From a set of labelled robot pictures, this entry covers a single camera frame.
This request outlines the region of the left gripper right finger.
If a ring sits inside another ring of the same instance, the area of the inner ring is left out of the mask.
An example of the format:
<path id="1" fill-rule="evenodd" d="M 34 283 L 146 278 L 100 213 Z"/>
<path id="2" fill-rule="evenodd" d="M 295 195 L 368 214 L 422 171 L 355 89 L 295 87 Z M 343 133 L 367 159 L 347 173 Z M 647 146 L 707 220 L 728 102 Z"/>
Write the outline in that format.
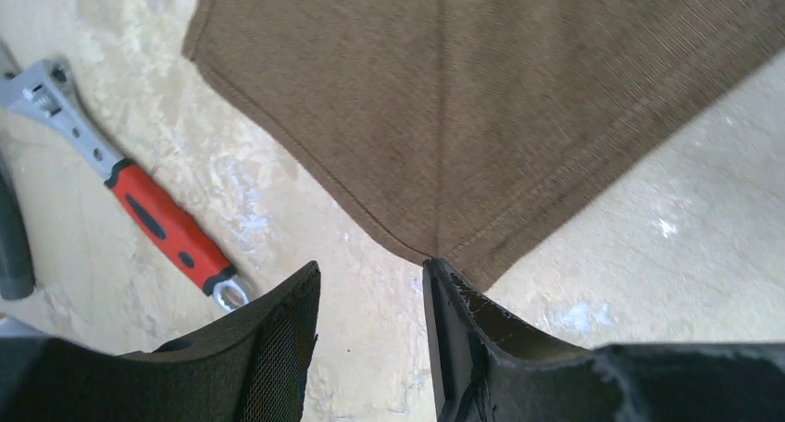
<path id="1" fill-rule="evenodd" d="M 780 421 L 780 343 L 585 349 L 523 321 L 441 259 L 423 265 L 441 421 Z"/>

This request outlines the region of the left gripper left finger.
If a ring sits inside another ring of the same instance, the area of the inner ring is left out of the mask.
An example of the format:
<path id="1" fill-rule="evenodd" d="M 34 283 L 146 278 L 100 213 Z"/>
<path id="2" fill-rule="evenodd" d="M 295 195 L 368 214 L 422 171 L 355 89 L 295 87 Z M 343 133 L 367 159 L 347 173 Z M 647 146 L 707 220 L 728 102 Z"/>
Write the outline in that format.
<path id="1" fill-rule="evenodd" d="M 317 335 L 309 262 L 262 297 L 150 352 L 1 341 L 5 421 L 298 421 Z"/>

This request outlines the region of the brown cloth napkin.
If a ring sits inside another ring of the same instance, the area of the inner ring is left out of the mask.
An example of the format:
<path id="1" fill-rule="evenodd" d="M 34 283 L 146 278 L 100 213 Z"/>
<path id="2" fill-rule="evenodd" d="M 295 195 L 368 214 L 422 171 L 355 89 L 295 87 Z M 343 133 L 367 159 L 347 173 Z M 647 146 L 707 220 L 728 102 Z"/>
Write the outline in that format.
<path id="1" fill-rule="evenodd" d="M 198 0 L 183 53 L 481 291 L 784 45 L 784 0 Z"/>

